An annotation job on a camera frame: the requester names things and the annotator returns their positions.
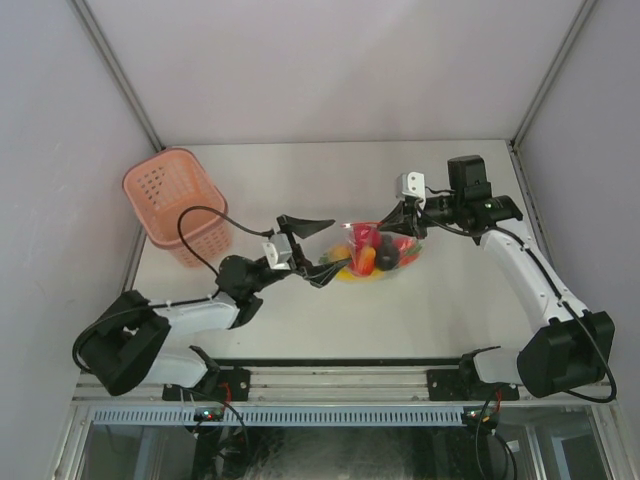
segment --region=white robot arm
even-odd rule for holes
[[[536,246],[514,202],[492,196],[482,158],[455,158],[448,169],[451,189],[435,192],[446,193],[435,197],[426,196],[423,174],[401,175],[396,188],[400,202],[379,228],[423,238],[429,228],[438,227],[470,237],[509,279],[534,336],[522,350],[492,347],[466,355],[473,358],[475,380],[524,385],[534,396],[545,397],[599,381],[606,373],[612,393],[603,402],[611,401],[616,395],[607,364],[614,334],[611,318],[590,312],[567,288]]]
[[[489,346],[463,356],[461,371],[465,358],[473,365],[467,381],[481,387],[524,385],[534,396],[544,397],[599,381],[606,373],[612,380],[606,401],[615,398],[607,365],[614,334],[611,318],[605,312],[591,313],[566,287],[539,251],[513,201],[492,196],[480,157],[449,160],[448,168],[451,189],[434,192],[446,193],[440,196],[426,196],[423,174],[401,175],[396,189],[400,201],[379,229],[424,238],[429,228],[438,227],[470,237],[509,279],[533,338],[521,350]],[[216,279],[218,291],[208,298],[151,305],[138,292],[125,292],[78,337],[76,364],[94,373],[112,395],[143,381],[195,387],[215,370],[215,362],[197,347],[173,349],[163,346],[165,341],[246,324],[262,305],[255,293],[292,273],[316,287],[329,283],[349,260],[313,266],[294,235],[307,238],[332,223],[278,217],[280,229],[268,232],[265,256],[257,261],[226,257]],[[454,224],[459,229],[449,226]]]

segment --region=glass panel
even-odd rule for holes
[[[610,478],[588,408],[508,408],[497,432],[511,448],[520,480]],[[249,428],[114,425],[91,428],[81,480],[481,479],[474,431],[460,427]],[[479,437],[487,478],[512,479],[509,456]]]
[[[196,439],[184,427],[93,425],[80,480],[190,480]]]

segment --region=pink basket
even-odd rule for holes
[[[180,241],[178,217],[195,205],[225,214],[228,207],[190,151],[170,148],[145,160],[127,172],[122,187],[155,246],[171,252],[186,267],[202,265]],[[191,248],[206,260],[231,246],[227,223],[210,212],[190,212],[182,220],[182,233]]]

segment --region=table surface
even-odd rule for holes
[[[499,140],[185,148],[225,195],[232,218],[250,228],[274,227],[281,214],[336,219],[336,226],[301,242],[314,261],[343,238],[340,223],[379,220],[391,211],[399,174],[423,172],[429,186],[446,188],[446,161],[461,155],[481,155],[494,195],[511,196],[526,212]],[[316,289],[292,276],[258,294],[264,305],[244,327],[176,344],[200,345],[220,359],[317,360],[437,359],[526,344],[525,313],[497,265],[470,239],[432,230],[421,258],[395,278]],[[261,240],[234,230],[228,253],[258,258]],[[175,301],[211,293],[215,283],[208,269],[184,268],[147,239],[134,288]]]

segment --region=black cable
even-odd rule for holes
[[[513,480],[518,480],[518,464],[516,463],[515,455],[509,448],[507,441],[498,432],[493,432],[493,436],[496,437],[496,440],[498,440],[498,442],[500,442],[500,444],[502,445],[502,448],[504,448],[504,451],[507,452],[507,454],[509,454],[509,458],[511,459],[511,465],[513,466]],[[504,480],[505,478],[507,478],[508,472],[509,472],[509,463],[505,465],[504,474],[502,475],[501,480]]]
[[[107,320],[111,320],[112,318],[119,317],[120,315],[126,315],[128,313],[133,313],[133,312],[142,312],[142,311],[145,311],[145,310],[154,310],[156,308],[167,308],[169,306],[171,306],[171,307],[181,307],[181,306],[184,306],[184,305],[193,305],[195,303],[211,301],[214,298],[216,298],[219,293],[220,293],[220,289],[216,290],[216,292],[213,295],[208,296],[208,297],[194,298],[192,300],[180,300],[178,302],[158,303],[158,304],[155,304],[155,305],[141,305],[139,307],[130,308],[128,310],[122,310],[121,312],[116,312],[116,313],[113,313],[111,315],[107,315],[106,317],[100,318],[100,319],[98,319],[97,322],[94,322],[93,324],[91,324],[87,328],[85,328],[82,331],[82,333],[80,335],[78,335],[78,337],[76,338],[75,342],[73,342],[73,348],[71,350],[73,363],[75,363],[76,366],[81,371],[83,371],[84,373],[89,373],[89,374],[93,373],[89,367],[85,366],[84,364],[82,364],[82,362],[80,362],[80,359],[78,358],[78,356],[80,354],[80,350],[82,350],[82,347],[84,347],[85,343],[87,343],[87,341],[89,340],[89,337],[90,337],[91,333],[102,322],[106,322]]]
[[[588,400],[588,401],[593,402],[593,403],[610,403],[613,400],[615,400],[616,397],[618,396],[618,385],[616,384],[616,380],[613,377],[613,373],[611,372],[611,368],[609,367],[609,362],[607,362],[607,360],[604,358],[604,355],[603,355],[602,351],[600,350],[600,348],[598,347],[598,344],[596,343],[595,339],[591,335],[591,332],[589,331],[587,326],[584,324],[582,319],[578,316],[578,314],[576,314],[576,312],[573,310],[573,308],[571,308],[571,305],[569,305],[564,300],[562,301],[562,304],[564,305],[564,308],[566,308],[567,311],[571,314],[573,319],[576,322],[578,322],[578,325],[580,325],[580,327],[582,327],[582,330],[584,331],[585,335],[587,336],[587,338],[589,339],[589,341],[593,345],[593,348],[594,348],[594,350],[596,352],[596,355],[598,355],[598,357],[600,358],[600,361],[602,362],[602,366],[604,367],[604,371],[606,372],[607,377],[609,378],[609,385],[611,386],[611,393],[609,393],[609,396],[607,398],[590,397],[588,395],[583,395],[581,393],[574,392],[573,390],[567,390],[567,393],[569,395],[574,396],[574,397],[581,398],[582,400]]]
[[[194,397],[194,395],[199,395],[199,396],[204,397],[204,398],[206,398],[207,400],[210,400],[210,401],[212,401],[212,402],[220,403],[220,404],[224,405],[224,407],[225,407],[225,408],[228,408],[229,410],[231,410],[231,412],[232,412],[232,413],[235,415],[235,417],[238,419],[238,422],[240,423],[240,425],[241,425],[241,427],[242,427],[242,435],[243,435],[243,437],[244,437],[244,443],[245,443],[245,448],[246,448],[245,453],[246,453],[246,459],[247,459],[247,463],[248,463],[248,462],[249,462],[249,459],[250,459],[250,454],[251,454],[250,449],[249,449],[249,433],[248,433],[248,431],[247,431],[247,426],[245,425],[244,420],[242,419],[242,415],[240,415],[240,413],[238,413],[238,411],[237,411],[235,408],[233,408],[233,407],[229,404],[229,402],[226,402],[226,401],[224,401],[224,400],[219,400],[219,399],[213,398],[213,397],[211,397],[211,396],[209,396],[209,395],[206,395],[206,394],[204,394],[204,393],[198,392],[198,391],[196,391],[196,390],[192,390],[192,389],[187,388],[187,387],[182,387],[182,386],[180,386],[180,385],[178,385],[178,386],[180,387],[180,389],[181,389],[183,392],[188,392],[188,393],[190,393],[190,394],[192,395],[192,399],[193,399],[194,401],[195,401],[195,397]]]
[[[572,395],[572,396],[574,396],[576,398],[580,398],[582,400],[587,400],[587,401],[590,401],[590,402],[593,402],[593,403],[610,403],[610,402],[612,402],[613,400],[616,399],[616,397],[618,395],[618,386],[617,386],[616,380],[615,380],[615,378],[613,376],[613,372],[611,371],[611,368],[609,367],[609,362],[607,362],[606,358],[604,357],[604,354],[600,350],[600,347],[596,343],[595,339],[591,335],[591,332],[589,332],[589,329],[584,324],[582,319],[576,314],[576,312],[571,308],[571,306],[565,300],[562,299],[562,293],[560,292],[560,289],[557,287],[557,285],[555,284],[555,282],[551,278],[551,275],[549,275],[549,272],[547,272],[547,269],[544,267],[544,265],[542,264],[540,259],[536,256],[536,254],[530,248],[528,248],[528,246],[526,245],[524,240],[522,240],[515,233],[513,233],[513,232],[511,232],[509,230],[506,230],[504,228],[497,227],[497,226],[496,227],[489,227],[486,230],[479,231],[479,232],[465,232],[463,230],[457,230],[455,228],[449,227],[448,225],[440,223],[437,220],[434,220],[432,217],[430,217],[429,215],[424,213],[424,211],[419,207],[419,205],[417,203],[416,203],[416,205],[418,206],[418,210],[419,210],[419,212],[421,213],[421,215],[423,217],[425,217],[427,220],[432,222],[434,225],[442,228],[443,230],[446,230],[448,232],[454,233],[456,235],[460,235],[460,236],[463,236],[463,237],[479,237],[479,236],[484,235],[485,233],[490,232],[491,230],[495,230],[495,231],[503,233],[504,235],[507,235],[508,237],[510,237],[513,240],[515,240],[516,243],[518,243],[520,245],[520,247],[523,249],[523,251],[527,255],[529,255],[531,260],[536,264],[536,266],[538,267],[538,269],[542,273],[542,276],[545,278],[546,282],[549,284],[549,287],[551,288],[551,290],[553,290],[553,293],[556,296],[556,299],[559,302],[562,303],[562,306],[569,312],[569,314],[578,323],[578,325],[580,325],[580,327],[582,328],[584,333],[587,335],[587,338],[591,342],[591,345],[593,346],[593,349],[596,352],[596,355],[598,356],[598,358],[602,362],[602,366],[604,367],[605,373],[606,373],[606,375],[607,375],[607,377],[609,379],[609,385],[611,387],[611,393],[606,398],[590,397],[588,395],[583,395],[581,393],[574,392],[572,390],[567,390],[566,393],[568,393],[569,395]]]
[[[498,386],[491,391],[491,395],[489,395],[487,400],[484,402],[484,405],[482,406],[482,410],[480,410],[480,417],[478,418],[478,424],[476,425],[476,433],[475,433],[476,462],[478,463],[478,470],[480,471],[480,474],[482,475],[482,478],[484,478],[484,480],[488,480],[488,479],[484,473],[484,470],[482,469],[482,463],[480,462],[480,447],[478,446],[478,438],[480,437],[480,427],[482,426],[483,420],[485,418],[485,413],[487,411],[487,408],[489,408],[489,404],[493,400],[494,395],[496,395],[501,388],[506,387],[508,385],[509,385],[508,383],[499,383]]]
[[[424,188],[429,190],[433,195],[438,195],[440,193],[456,193],[453,190],[448,190],[446,188],[444,190],[434,190],[433,188],[429,187],[428,185],[425,185]]]
[[[218,274],[218,270],[216,270],[216,268],[211,265],[209,262],[207,262],[204,258],[202,258],[193,248],[191,248],[191,245],[189,245],[189,243],[187,243],[187,240],[184,238],[184,234],[182,233],[182,220],[184,219],[184,217],[189,213],[189,212],[193,212],[195,210],[202,210],[205,212],[210,212],[210,213],[215,213],[216,215],[218,215],[220,218],[223,218],[224,220],[226,220],[227,222],[229,222],[231,225],[233,225],[236,228],[239,228],[240,230],[242,230],[243,232],[246,232],[250,235],[256,235],[258,237],[266,237],[269,238],[271,235],[273,235],[273,230],[265,230],[264,232],[258,232],[256,230],[251,230],[250,228],[245,227],[244,225],[241,225],[240,223],[236,222],[235,220],[233,220],[231,217],[229,217],[226,213],[221,212],[220,210],[217,210],[215,208],[211,208],[211,207],[207,207],[205,205],[194,205],[193,207],[189,207],[186,210],[184,210],[180,216],[178,217],[178,236],[180,237],[180,241],[182,242],[182,244],[184,245],[184,247],[189,250],[189,252],[191,253],[191,255],[193,255],[194,257],[196,257],[198,260],[200,260],[201,263],[203,263],[209,270],[211,270],[215,276],[217,277]]]

